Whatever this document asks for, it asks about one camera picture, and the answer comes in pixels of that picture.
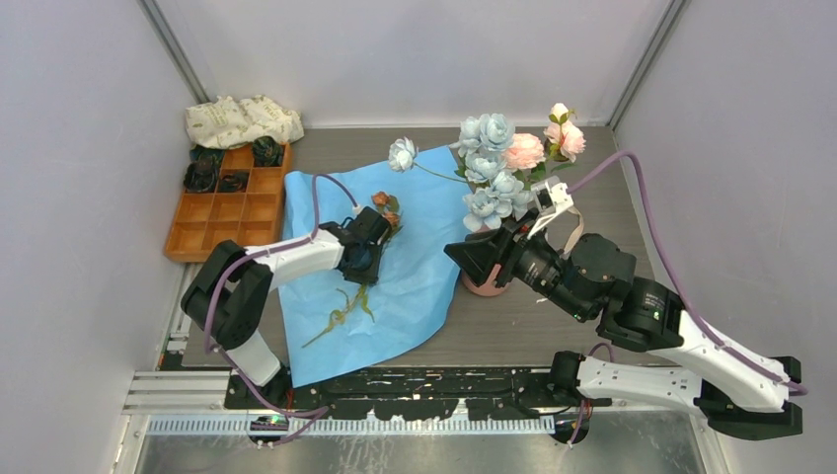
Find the orange rose stem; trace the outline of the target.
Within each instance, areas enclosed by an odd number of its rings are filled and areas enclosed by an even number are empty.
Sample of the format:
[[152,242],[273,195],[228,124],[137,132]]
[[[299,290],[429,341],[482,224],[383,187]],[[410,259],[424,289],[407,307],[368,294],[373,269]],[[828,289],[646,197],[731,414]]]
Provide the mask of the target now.
[[[390,200],[394,200],[400,207],[398,199],[395,196],[387,194],[386,192],[383,192],[383,191],[379,191],[379,192],[373,194],[370,198],[371,198],[371,202],[372,202],[375,209],[376,209],[376,204],[385,204]],[[337,292],[343,297],[343,305],[341,307],[333,309],[330,312],[327,325],[316,336],[312,337],[309,341],[307,341],[303,345],[303,348],[307,348],[307,347],[313,345],[317,340],[319,340],[323,336],[331,333],[336,327],[342,326],[346,322],[346,318],[348,317],[348,315],[352,311],[348,314],[344,313],[344,309],[346,307],[345,298],[347,296],[349,298],[352,298],[353,296],[355,296],[355,294],[354,295],[349,295],[349,293],[342,288],[337,288]]]
[[366,218],[365,215],[369,210],[369,207],[366,207],[362,210],[361,215],[354,219],[353,224],[357,228],[366,223],[370,227],[370,231],[364,233],[364,235],[367,235],[365,243],[368,246],[371,261],[360,273],[354,275],[357,277],[356,282],[359,284],[359,288],[355,296],[345,298],[345,314],[350,313],[355,308],[360,308],[372,322],[375,322],[374,313],[369,306],[369,290],[378,282],[380,264],[386,247],[402,227],[399,209],[399,205],[394,200],[390,200],[385,204],[376,204],[374,215],[370,214]]

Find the flower bouquet blue paper wrap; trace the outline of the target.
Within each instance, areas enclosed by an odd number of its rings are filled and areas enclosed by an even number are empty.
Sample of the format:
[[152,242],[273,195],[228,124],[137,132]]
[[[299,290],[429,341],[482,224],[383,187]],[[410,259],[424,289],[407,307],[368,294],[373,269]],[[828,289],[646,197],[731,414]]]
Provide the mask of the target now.
[[311,231],[315,205],[322,221],[341,223],[353,199],[370,205],[378,192],[397,198],[401,216],[400,231],[383,251],[377,283],[343,323],[331,327],[330,316],[359,286],[339,271],[308,274],[279,287],[294,387],[400,356],[445,324],[460,270],[443,249],[468,233],[463,197],[470,190],[450,181],[456,162],[447,147],[421,151],[417,162],[417,168],[396,173],[381,161],[335,173],[333,182],[302,172],[286,176],[285,239]]

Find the light blue flower stem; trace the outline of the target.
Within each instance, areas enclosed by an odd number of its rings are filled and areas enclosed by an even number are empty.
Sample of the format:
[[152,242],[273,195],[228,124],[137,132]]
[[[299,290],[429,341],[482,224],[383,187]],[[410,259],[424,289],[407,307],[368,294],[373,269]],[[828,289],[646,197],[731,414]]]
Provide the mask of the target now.
[[387,164],[396,173],[419,169],[431,176],[469,187],[463,196],[466,214],[463,223],[470,232],[498,229],[511,217],[521,217],[533,198],[524,180],[510,166],[515,125],[502,114],[482,114],[460,122],[457,140],[449,148],[455,152],[453,173],[433,171],[418,161],[419,151],[407,137],[389,147]]

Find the pink peony flower stem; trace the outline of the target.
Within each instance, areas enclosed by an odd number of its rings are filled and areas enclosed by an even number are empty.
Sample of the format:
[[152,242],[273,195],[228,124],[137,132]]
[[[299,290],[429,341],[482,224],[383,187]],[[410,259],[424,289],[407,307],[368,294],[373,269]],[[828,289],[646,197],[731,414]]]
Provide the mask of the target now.
[[540,136],[515,133],[511,146],[503,152],[506,170],[531,185],[545,179],[549,172],[571,167],[586,148],[583,131],[572,121],[574,116],[574,109],[555,103]]

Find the beige ribbon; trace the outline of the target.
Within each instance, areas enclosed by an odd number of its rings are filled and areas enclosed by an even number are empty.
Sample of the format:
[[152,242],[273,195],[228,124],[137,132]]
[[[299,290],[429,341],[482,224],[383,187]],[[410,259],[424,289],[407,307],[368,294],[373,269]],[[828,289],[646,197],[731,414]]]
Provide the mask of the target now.
[[562,256],[567,257],[584,232],[584,217],[582,213],[574,206],[569,197],[567,197],[559,205],[559,209],[561,211],[561,214],[568,212],[576,219],[576,226],[567,237],[565,245],[562,249]]

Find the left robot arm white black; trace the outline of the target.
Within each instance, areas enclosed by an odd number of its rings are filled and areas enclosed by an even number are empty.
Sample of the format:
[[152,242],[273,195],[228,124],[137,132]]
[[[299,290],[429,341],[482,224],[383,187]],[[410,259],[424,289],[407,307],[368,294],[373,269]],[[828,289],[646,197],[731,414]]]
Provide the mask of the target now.
[[392,224],[366,206],[343,222],[319,223],[302,237],[264,246],[218,244],[181,299],[181,309],[251,382],[249,393],[266,408],[288,392],[282,363],[259,331],[268,294],[319,271],[337,270],[347,281],[378,280]]

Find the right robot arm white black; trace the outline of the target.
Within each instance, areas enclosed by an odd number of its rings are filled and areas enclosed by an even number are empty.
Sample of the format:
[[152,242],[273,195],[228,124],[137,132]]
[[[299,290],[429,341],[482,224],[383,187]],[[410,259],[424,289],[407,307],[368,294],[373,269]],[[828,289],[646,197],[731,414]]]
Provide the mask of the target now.
[[528,212],[448,244],[445,254],[477,284],[517,279],[576,321],[596,320],[598,336],[613,346],[666,360],[644,367],[558,352],[547,379],[555,402],[636,400],[745,440],[801,434],[802,409],[791,399],[801,380],[796,358],[755,354],[699,323],[676,292],[638,276],[635,256],[597,233],[581,235],[562,255],[534,229],[535,219]]

